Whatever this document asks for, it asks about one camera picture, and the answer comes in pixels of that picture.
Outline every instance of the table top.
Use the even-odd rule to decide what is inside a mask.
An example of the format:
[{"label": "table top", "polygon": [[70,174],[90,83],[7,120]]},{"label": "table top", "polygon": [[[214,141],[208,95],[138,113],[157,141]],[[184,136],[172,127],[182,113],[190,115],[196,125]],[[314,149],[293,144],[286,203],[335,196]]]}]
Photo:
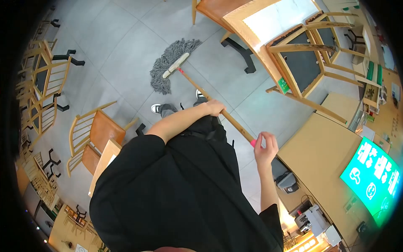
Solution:
[{"label": "table top", "polygon": [[[361,221],[372,227],[374,222],[360,200],[354,204],[354,214],[346,214],[344,206],[355,194],[339,178],[361,140],[360,136],[338,123],[312,113],[278,152],[279,158],[295,175],[301,186],[300,190],[313,196],[309,197],[310,200],[318,203],[348,245],[354,243],[357,237],[356,227]],[[301,203],[301,197],[293,196],[293,193],[283,194],[283,202],[285,197],[291,198],[287,201],[290,209]]]},{"label": "table top", "polygon": [[253,0],[225,15],[223,21],[252,50],[280,88],[282,76],[265,45],[320,10],[314,0]]},{"label": "table top", "polygon": [[[29,106],[32,106],[33,104],[35,104],[36,102],[38,102],[38,94],[35,91],[35,95],[33,95],[31,97],[31,99],[29,100]],[[30,118],[34,117],[38,111],[41,111],[43,109],[43,106],[41,104],[37,104],[32,110],[31,110],[31,114],[30,114]],[[33,125],[35,126],[34,129],[35,131],[39,134],[39,119],[42,117],[42,114],[40,116],[38,116],[36,119],[34,119],[33,121]]]},{"label": "table top", "polygon": [[336,92],[330,92],[321,105],[346,119],[347,123],[342,123],[339,120],[334,119],[333,117],[320,111],[316,111],[316,113],[326,118],[329,118],[335,123],[338,123],[341,126],[347,128],[353,121],[355,112],[357,111],[359,104],[360,104],[359,100],[356,100],[354,98]]},{"label": "table top", "polygon": [[100,161],[97,165],[97,168],[94,172],[94,177],[92,178],[91,185],[89,187],[88,196],[92,197],[92,194],[95,190],[95,184],[97,183],[98,178],[104,172],[104,170],[108,167],[108,165],[119,155],[122,146],[116,143],[115,140],[109,139],[106,143],[104,152],[101,155]]},{"label": "table top", "polygon": [[[43,57],[40,58],[39,61],[39,66],[38,69],[41,67],[46,67],[48,64],[45,62],[45,60],[43,59]],[[34,84],[35,86],[37,86],[38,90],[41,92],[41,94],[43,95],[44,92],[44,88],[45,88],[45,82],[46,82],[46,76],[48,74],[48,69],[43,70],[39,73],[36,74],[36,79],[34,80]]]}]

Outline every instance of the hand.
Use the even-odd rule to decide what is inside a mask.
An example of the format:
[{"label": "hand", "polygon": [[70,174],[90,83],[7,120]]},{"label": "hand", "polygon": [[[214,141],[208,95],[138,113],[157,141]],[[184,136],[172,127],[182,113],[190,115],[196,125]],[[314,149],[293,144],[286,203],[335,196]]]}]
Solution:
[{"label": "hand", "polygon": [[219,116],[221,110],[226,109],[226,106],[224,104],[222,104],[221,102],[219,102],[215,99],[212,99],[212,100],[206,102],[206,105],[207,105],[208,114],[213,117]]},{"label": "hand", "polygon": [[[263,137],[266,140],[266,148],[261,146]],[[267,174],[271,176],[271,164],[278,152],[276,137],[268,132],[261,132],[256,140],[254,152],[259,176],[261,177]]]}]

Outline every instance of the orange chair seat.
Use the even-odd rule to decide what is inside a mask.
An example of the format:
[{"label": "orange chair seat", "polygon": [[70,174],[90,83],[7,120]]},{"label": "orange chair seat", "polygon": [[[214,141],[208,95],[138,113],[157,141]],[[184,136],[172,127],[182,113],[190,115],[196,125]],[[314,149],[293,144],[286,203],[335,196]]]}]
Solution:
[{"label": "orange chair seat", "polygon": [[251,0],[201,0],[196,6],[196,10],[224,27],[227,31],[234,33],[234,31],[224,23],[222,17],[250,1]]},{"label": "orange chair seat", "polygon": [[122,144],[125,135],[126,131],[117,125],[102,110],[98,110],[95,113],[91,131],[89,132],[89,139],[101,153],[104,152],[109,139],[113,139],[118,144]]},{"label": "orange chair seat", "polygon": [[84,148],[82,162],[84,166],[94,175],[95,170],[97,169],[97,165],[100,161],[101,156],[99,155],[98,151],[94,149],[91,145],[87,144]]}]

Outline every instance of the sneaker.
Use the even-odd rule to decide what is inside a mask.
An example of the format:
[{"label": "sneaker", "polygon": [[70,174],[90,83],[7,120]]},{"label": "sneaker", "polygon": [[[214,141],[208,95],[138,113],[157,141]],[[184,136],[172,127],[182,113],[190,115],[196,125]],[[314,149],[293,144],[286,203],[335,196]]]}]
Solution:
[{"label": "sneaker", "polygon": [[160,108],[161,104],[154,104],[151,106],[151,111],[155,114],[159,114],[160,112],[158,111],[158,109]]},{"label": "sneaker", "polygon": [[199,99],[199,97],[204,97],[204,95],[198,89],[196,89],[196,98]]}]

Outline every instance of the menu board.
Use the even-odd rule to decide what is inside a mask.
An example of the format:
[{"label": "menu board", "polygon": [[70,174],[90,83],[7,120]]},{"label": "menu board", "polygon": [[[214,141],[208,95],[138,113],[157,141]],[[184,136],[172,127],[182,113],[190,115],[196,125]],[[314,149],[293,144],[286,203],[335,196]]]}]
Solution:
[{"label": "menu board", "polygon": [[400,177],[401,170],[396,162],[366,137],[340,176],[364,203],[379,227],[398,200]]}]

